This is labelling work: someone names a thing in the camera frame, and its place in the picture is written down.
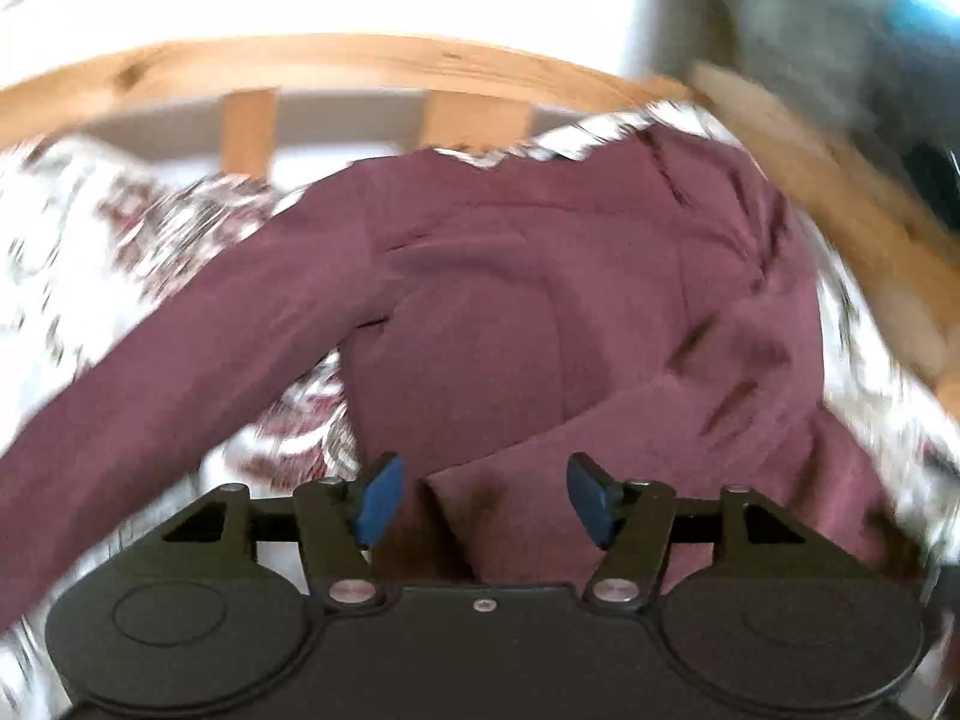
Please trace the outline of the grey plastic-wrapped bundle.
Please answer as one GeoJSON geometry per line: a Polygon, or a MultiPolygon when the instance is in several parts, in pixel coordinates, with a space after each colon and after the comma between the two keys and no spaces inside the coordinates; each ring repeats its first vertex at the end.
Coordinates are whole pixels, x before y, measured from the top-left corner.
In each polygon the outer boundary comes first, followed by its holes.
{"type": "Polygon", "coordinates": [[[958,227],[958,0],[722,0],[743,75],[958,227]]]}

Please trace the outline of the maroon long-sleeve sweater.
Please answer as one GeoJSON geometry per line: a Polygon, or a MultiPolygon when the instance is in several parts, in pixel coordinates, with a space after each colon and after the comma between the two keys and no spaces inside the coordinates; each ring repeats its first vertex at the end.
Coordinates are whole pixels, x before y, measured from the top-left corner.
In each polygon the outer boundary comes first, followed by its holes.
{"type": "Polygon", "coordinates": [[[823,399],[817,281],[754,161],[672,128],[579,161],[359,161],[217,255],[14,439],[3,621],[329,353],[359,455],[405,463],[382,577],[586,582],[576,452],[685,497],[745,484],[904,574],[874,465],[823,399]]]}

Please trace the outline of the wooden bed frame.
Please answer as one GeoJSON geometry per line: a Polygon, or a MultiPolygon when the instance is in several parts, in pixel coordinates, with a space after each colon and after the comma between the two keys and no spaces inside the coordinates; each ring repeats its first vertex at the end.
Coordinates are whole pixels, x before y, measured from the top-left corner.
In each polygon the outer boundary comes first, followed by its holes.
{"type": "Polygon", "coordinates": [[[613,112],[652,101],[711,110],[768,176],[811,213],[867,288],[898,284],[935,327],[958,328],[958,241],[919,200],[770,91],[700,64],[690,83],[632,82],[563,60],[483,44],[375,34],[226,37],[101,55],[2,91],[2,142],[155,104],[212,98],[221,107],[221,164],[262,177],[274,154],[280,91],[395,91],[427,96],[423,145],[506,146],[535,109],[613,112]]]}

